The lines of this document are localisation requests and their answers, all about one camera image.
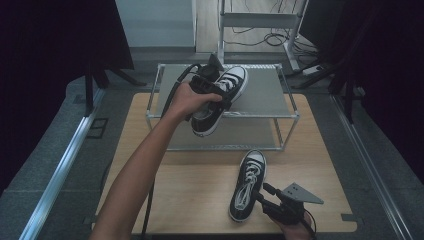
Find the black and white sneaker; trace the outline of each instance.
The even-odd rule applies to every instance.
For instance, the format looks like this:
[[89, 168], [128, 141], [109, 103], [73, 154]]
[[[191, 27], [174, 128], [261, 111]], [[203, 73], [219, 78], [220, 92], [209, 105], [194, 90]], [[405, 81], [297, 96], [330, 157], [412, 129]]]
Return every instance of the black and white sneaker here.
[[225, 110], [229, 109], [246, 89], [249, 76], [242, 66], [228, 69], [213, 85], [217, 87], [216, 93], [223, 96], [221, 102], [209, 102], [192, 116], [191, 126], [194, 134], [205, 137], [212, 134]]
[[252, 190], [259, 192], [265, 175], [265, 156], [258, 150], [249, 151], [240, 164], [236, 189], [228, 209], [234, 221], [243, 222], [250, 216], [256, 202], [252, 198]]

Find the shoe sole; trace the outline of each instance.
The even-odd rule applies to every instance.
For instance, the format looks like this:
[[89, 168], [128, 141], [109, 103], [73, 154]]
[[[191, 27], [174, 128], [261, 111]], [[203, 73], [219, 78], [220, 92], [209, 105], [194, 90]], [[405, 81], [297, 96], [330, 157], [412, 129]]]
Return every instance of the shoe sole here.
[[[262, 188], [262, 186], [263, 186], [263, 183], [265, 182], [265, 179], [266, 179], [266, 171], [267, 171], [267, 165], [266, 165], [266, 158], [265, 158], [265, 156], [263, 155], [263, 153], [261, 152], [261, 151], [259, 151], [259, 150], [257, 150], [257, 149], [252, 149], [252, 150], [250, 150], [249, 152], [247, 152], [246, 153], [246, 155], [243, 157], [243, 160], [247, 157], [247, 155], [249, 155], [251, 152], [253, 152], [253, 151], [256, 151], [256, 152], [260, 152], [261, 153], [261, 155], [262, 155], [262, 157], [263, 157], [263, 159], [264, 159], [264, 165], [265, 165], [265, 172], [264, 172], [264, 179], [262, 180], [262, 184], [261, 184], [261, 188]], [[242, 222], [244, 222], [244, 221], [246, 221], [247, 219], [249, 219], [249, 217], [250, 217], [250, 214], [249, 214], [249, 216], [247, 217], [247, 218], [245, 218], [245, 219], [242, 219], [242, 220], [240, 220], [240, 219], [235, 219], [234, 217], [233, 217], [233, 215], [231, 215], [231, 210], [230, 210], [230, 207], [228, 207], [228, 215], [230, 215], [230, 218], [231, 218], [231, 220], [233, 220], [234, 222], [236, 222], [236, 223], [242, 223]]]
[[[242, 95], [242, 93], [246, 89], [247, 83], [249, 82], [249, 73], [247, 72], [246, 69], [244, 69], [244, 74], [245, 74], [245, 79], [243, 81], [243, 85], [241, 85], [240, 90], [238, 91], [236, 96], [234, 96], [234, 98], [231, 100], [231, 103], [234, 103]], [[224, 114], [224, 112], [225, 111], [222, 111], [222, 113], [219, 115], [218, 119], [216, 120], [215, 124], [209, 130], [207, 130], [205, 132], [196, 132], [195, 130], [193, 130], [193, 133], [196, 136], [199, 136], [199, 137], [206, 137], [206, 136], [211, 135], [213, 132], [215, 132], [216, 128], [218, 127], [218, 123], [219, 123], [219, 121], [221, 121], [221, 118], [222, 118], [222, 115]]]

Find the glass shelf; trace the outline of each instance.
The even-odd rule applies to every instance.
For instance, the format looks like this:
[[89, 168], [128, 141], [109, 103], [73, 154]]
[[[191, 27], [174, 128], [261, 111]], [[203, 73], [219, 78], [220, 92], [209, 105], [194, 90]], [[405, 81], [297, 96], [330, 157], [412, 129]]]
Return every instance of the glass shelf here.
[[[176, 79], [188, 66], [158, 66], [146, 112], [150, 129], [159, 121]], [[224, 112], [215, 132], [201, 138], [192, 133], [189, 122], [183, 122], [176, 130], [168, 150], [284, 150], [300, 115], [281, 65], [242, 66], [249, 74], [247, 87], [230, 110]]]

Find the light wood tabletop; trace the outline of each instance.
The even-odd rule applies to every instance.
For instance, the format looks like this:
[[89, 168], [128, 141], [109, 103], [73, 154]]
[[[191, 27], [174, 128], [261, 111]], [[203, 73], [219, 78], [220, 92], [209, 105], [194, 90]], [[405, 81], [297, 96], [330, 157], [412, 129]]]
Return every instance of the light wood tabletop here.
[[[293, 96], [301, 117], [285, 151], [263, 151], [267, 160], [265, 182], [281, 190], [296, 182], [324, 200], [322, 205], [305, 203], [317, 222], [318, 232], [353, 232], [356, 222], [342, 220], [342, 214], [352, 211], [306, 97]], [[148, 99], [148, 93], [138, 93], [133, 98], [97, 212], [118, 172], [149, 132], [145, 119]], [[235, 223], [228, 215], [245, 154], [246, 151], [167, 152], [156, 176], [147, 232], [279, 233], [258, 202], [244, 223]], [[265, 199], [279, 203], [275, 196], [264, 190], [261, 193]], [[134, 233], [141, 232], [144, 214], [145, 206]]]

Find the white shoelace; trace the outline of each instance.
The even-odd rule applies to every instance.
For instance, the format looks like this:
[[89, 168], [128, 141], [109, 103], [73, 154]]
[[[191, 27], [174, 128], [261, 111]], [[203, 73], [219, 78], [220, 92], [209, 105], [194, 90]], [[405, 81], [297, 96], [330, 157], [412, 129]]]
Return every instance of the white shoelace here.
[[235, 197], [235, 208], [244, 210], [250, 201], [250, 194], [252, 193], [253, 186], [257, 181], [257, 176], [261, 174], [261, 166], [255, 161], [247, 162], [246, 169], [246, 184], [237, 192]]
[[215, 85], [222, 89], [222, 91], [228, 92], [233, 87], [238, 84], [238, 79], [236, 77], [225, 77], [218, 82], [215, 82]]

